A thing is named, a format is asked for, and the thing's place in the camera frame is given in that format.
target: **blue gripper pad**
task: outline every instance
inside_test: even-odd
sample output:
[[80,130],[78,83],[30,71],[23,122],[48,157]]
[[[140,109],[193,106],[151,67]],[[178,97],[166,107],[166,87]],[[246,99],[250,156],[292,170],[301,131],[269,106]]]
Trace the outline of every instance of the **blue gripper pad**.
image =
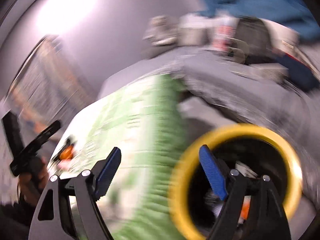
[[120,163],[121,151],[119,148],[114,147],[105,160],[97,162],[92,168],[91,172],[96,176],[94,189],[94,197],[96,201],[107,193]]
[[207,145],[200,147],[199,160],[204,173],[209,180],[213,193],[221,200],[224,200],[228,196],[228,192],[226,190],[226,180],[217,165],[216,158],[212,155]]

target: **person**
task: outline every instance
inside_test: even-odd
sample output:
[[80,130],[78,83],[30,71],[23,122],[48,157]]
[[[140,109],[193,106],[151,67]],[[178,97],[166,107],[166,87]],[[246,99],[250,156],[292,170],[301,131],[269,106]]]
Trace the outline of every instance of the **person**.
[[[49,174],[46,165],[38,174],[39,189],[44,189]],[[31,174],[24,173],[19,176],[20,196],[19,202],[0,205],[0,239],[1,240],[27,240],[33,213],[37,205],[37,198],[28,189]]]

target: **blurry object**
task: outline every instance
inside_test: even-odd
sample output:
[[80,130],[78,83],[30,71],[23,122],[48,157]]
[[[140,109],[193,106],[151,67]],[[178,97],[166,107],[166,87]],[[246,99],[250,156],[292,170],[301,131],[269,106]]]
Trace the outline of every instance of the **blurry object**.
[[[207,207],[211,209],[217,203],[221,202],[221,200],[217,195],[213,193],[212,188],[209,188],[208,192],[204,196],[204,202],[207,205]],[[215,217],[219,216],[220,210],[213,210]]]
[[10,170],[10,163],[13,157],[6,140],[2,122],[0,122],[0,159],[0,203],[13,204],[18,201],[18,177],[13,176]]
[[62,167],[63,169],[65,169],[71,164],[70,160],[72,160],[75,155],[74,153],[75,143],[76,142],[74,141],[72,136],[69,136],[66,139],[65,144],[63,145],[61,150],[49,161],[49,164],[48,164],[49,172],[51,172],[51,169],[55,169],[55,167],[52,167],[52,166],[59,166],[61,162],[63,162],[63,164],[61,164],[59,167]]
[[[74,117],[52,154],[54,158],[70,135],[77,141],[74,158],[49,170],[63,179],[91,169],[114,145],[121,149],[119,170],[97,202],[114,239],[184,239],[170,219],[167,198],[173,167],[187,145],[177,110],[179,82],[169,75],[148,76],[87,106]],[[74,215],[75,199],[71,207]],[[80,217],[73,217],[81,227]]]
[[169,16],[153,17],[143,39],[151,40],[153,46],[174,44],[178,40],[178,26]]
[[230,38],[235,35],[235,29],[238,19],[231,17],[228,12],[219,11],[217,13],[219,25],[215,27],[212,38],[212,50],[219,52],[227,52],[227,48],[231,44]]
[[238,170],[243,176],[256,179],[258,174],[251,170],[247,165],[240,161],[236,161],[235,169]]
[[304,52],[305,48],[306,48],[306,46],[304,46],[302,49],[300,47],[294,47],[295,54],[294,55],[291,55],[290,53],[288,53],[288,54],[291,56],[294,56],[298,61],[300,61],[304,65],[308,66],[311,69],[315,78],[320,81],[320,71],[317,68],[317,66],[320,67],[320,62],[317,60],[317,57],[320,57],[319,50],[316,50],[317,56],[312,55],[313,53],[311,53],[311,58],[310,58],[310,51],[308,51],[309,53],[305,53]]
[[270,33],[262,20],[252,17],[240,18],[234,38],[245,42],[249,47],[246,64],[274,62]]
[[141,52],[142,59],[152,59],[157,57],[169,50],[172,50],[177,47],[177,44],[163,45],[163,46],[152,46],[152,44],[148,44],[148,48],[144,49]]
[[249,214],[249,208],[250,208],[250,201],[251,201],[251,196],[244,196],[243,199],[243,205],[240,213],[239,219],[242,220],[239,222],[239,224],[244,220],[248,219],[248,214]]
[[179,18],[179,28],[214,29],[219,25],[219,19],[207,18],[196,13],[187,13]]
[[319,87],[319,80],[310,67],[286,53],[277,55],[278,63],[288,69],[289,80],[304,92]]
[[303,40],[315,40],[320,37],[320,28],[302,0],[204,0],[204,2],[207,10],[199,14],[206,17],[215,17],[217,10],[223,9],[234,17],[250,16],[280,23],[300,33]]
[[223,201],[220,201],[216,203],[214,206],[212,206],[212,212],[214,213],[215,218],[218,218],[222,208],[223,208]]
[[72,118],[95,96],[79,69],[63,55],[61,41],[47,36],[26,59],[6,100],[36,134],[61,120],[63,129],[52,137],[59,140]]
[[23,144],[18,118],[15,114],[9,111],[2,118],[2,124],[13,156],[13,160],[10,163],[11,172],[16,177],[22,173],[30,173],[32,177],[27,187],[39,200],[41,191],[38,188],[40,182],[38,177],[39,173],[44,169],[44,162],[38,154],[38,150],[61,128],[61,124],[58,120],[54,121],[26,147]]
[[257,81],[272,80],[281,84],[288,76],[288,69],[279,63],[252,64],[250,66],[232,66],[230,71],[236,75]]
[[230,38],[230,47],[227,47],[228,60],[244,64],[247,56],[249,55],[249,46],[241,40]]
[[188,129],[190,133],[189,144],[212,129],[234,124],[232,120],[223,116],[217,109],[193,95],[179,104],[179,111],[185,119],[191,121],[191,126]]
[[179,28],[179,46],[203,46],[208,43],[207,29]]
[[294,48],[299,44],[299,33],[279,23],[261,20],[269,30],[272,47],[293,56]]

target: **wall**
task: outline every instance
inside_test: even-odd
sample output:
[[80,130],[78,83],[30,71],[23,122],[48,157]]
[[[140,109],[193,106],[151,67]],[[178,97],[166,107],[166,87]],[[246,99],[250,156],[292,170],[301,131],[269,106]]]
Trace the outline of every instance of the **wall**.
[[6,4],[1,8],[1,10],[7,10],[7,6],[9,6],[9,4],[12,7],[0,25],[0,47],[5,41],[7,35],[10,33],[14,24],[35,1],[36,0],[17,0],[12,6],[11,3],[13,0],[6,0]]
[[1,48],[0,92],[46,34],[60,35],[70,60],[98,92],[106,78],[140,60],[150,17],[179,17],[199,7],[198,0],[37,0]]

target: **bright light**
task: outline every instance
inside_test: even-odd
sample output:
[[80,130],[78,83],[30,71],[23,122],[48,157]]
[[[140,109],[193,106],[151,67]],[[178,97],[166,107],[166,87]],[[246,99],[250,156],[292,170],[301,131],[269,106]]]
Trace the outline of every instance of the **bright light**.
[[87,16],[96,0],[48,0],[37,20],[44,34],[61,34]]

